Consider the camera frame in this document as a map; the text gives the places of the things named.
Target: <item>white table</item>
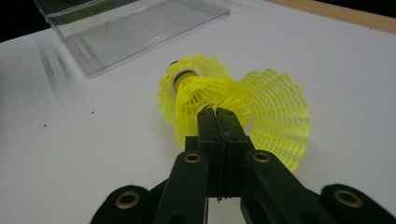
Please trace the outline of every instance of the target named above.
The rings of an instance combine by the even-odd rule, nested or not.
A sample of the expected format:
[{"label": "white table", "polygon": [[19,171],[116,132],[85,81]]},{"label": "white table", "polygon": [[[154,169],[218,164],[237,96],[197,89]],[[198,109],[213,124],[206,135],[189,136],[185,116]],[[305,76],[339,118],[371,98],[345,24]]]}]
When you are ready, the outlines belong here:
[{"label": "white table", "polygon": [[[203,53],[235,80],[289,73],[310,107],[295,172],[309,189],[342,183],[396,215],[396,35],[259,0],[85,77],[52,30],[0,44],[0,223],[89,223],[119,187],[151,189],[178,153],[156,92],[166,66]],[[240,224],[239,200],[209,223]]]}]

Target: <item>plastic shuttlecock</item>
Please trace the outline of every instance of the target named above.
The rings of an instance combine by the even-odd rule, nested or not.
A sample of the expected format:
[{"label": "plastic shuttlecock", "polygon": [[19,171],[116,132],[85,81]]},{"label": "plastic shuttlecock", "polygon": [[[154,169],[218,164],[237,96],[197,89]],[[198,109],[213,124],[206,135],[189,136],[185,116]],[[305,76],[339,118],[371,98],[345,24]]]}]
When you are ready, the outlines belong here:
[{"label": "plastic shuttlecock", "polygon": [[276,154],[291,171],[297,169],[307,147],[309,113],[288,75],[271,69],[250,72],[213,107],[232,110],[255,148]]},{"label": "plastic shuttlecock", "polygon": [[206,106],[233,111],[257,149],[277,155],[294,171],[307,147],[308,106],[300,88],[286,74],[266,69],[233,82],[224,65],[202,55],[172,63],[157,94],[165,119],[175,124],[176,138],[197,134],[196,115]]},{"label": "plastic shuttlecock", "polygon": [[215,58],[183,57],[168,66],[157,99],[165,119],[175,125],[180,147],[186,136],[197,135],[197,112],[218,102],[231,84],[227,68]]}]

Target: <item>screw hole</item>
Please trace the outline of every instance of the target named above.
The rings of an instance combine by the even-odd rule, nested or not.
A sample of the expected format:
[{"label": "screw hole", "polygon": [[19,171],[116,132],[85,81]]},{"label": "screw hole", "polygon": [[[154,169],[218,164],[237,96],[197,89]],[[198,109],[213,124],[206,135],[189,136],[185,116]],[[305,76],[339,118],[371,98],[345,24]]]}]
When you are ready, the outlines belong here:
[{"label": "screw hole", "polygon": [[140,201],[140,195],[134,190],[124,191],[116,200],[116,206],[119,209],[128,209],[137,205]]},{"label": "screw hole", "polygon": [[259,162],[268,162],[271,160],[271,158],[263,152],[258,152],[256,154],[254,154],[253,159],[255,161],[259,161]]},{"label": "screw hole", "polygon": [[184,161],[188,162],[188,163],[195,163],[201,160],[201,155],[196,154],[196,153],[191,153],[188,154],[184,157]]},{"label": "screw hole", "polygon": [[361,198],[348,190],[338,189],[335,191],[334,196],[339,203],[342,203],[348,207],[358,208],[363,205]]}]

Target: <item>yellow nylon mesh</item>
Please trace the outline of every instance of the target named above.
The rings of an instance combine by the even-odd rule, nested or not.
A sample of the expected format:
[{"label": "yellow nylon mesh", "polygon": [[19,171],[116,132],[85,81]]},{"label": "yellow nylon mesh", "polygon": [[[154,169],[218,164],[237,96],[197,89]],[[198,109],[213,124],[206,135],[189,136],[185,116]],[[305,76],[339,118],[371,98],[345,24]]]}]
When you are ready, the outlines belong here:
[{"label": "yellow nylon mesh", "polygon": [[232,110],[257,149],[276,154],[291,170],[307,147],[308,106],[300,88],[286,74],[266,69],[234,83],[214,105]]},{"label": "yellow nylon mesh", "polygon": [[[196,76],[183,77],[175,90],[175,78],[183,71]],[[233,82],[216,59],[197,55],[169,65],[160,85],[160,111],[174,123],[181,148],[186,136],[197,134],[196,114],[213,105],[236,114],[255,148],[273,152],[291,171],[298,168],[307,147],[309,113],[300,88],[288,75],[266,69]]]}]

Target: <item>transparent plastic case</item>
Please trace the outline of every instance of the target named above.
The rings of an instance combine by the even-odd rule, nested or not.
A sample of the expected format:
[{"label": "transparent plastic case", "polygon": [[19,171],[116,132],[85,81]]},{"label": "transparent plastic case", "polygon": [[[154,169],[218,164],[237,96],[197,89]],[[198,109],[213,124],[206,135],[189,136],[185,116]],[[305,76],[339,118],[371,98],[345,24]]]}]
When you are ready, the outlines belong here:
[{"label": "transparent plastic case", "polygon": [[227,0],[35,3],[86,75],[230,12]]}]

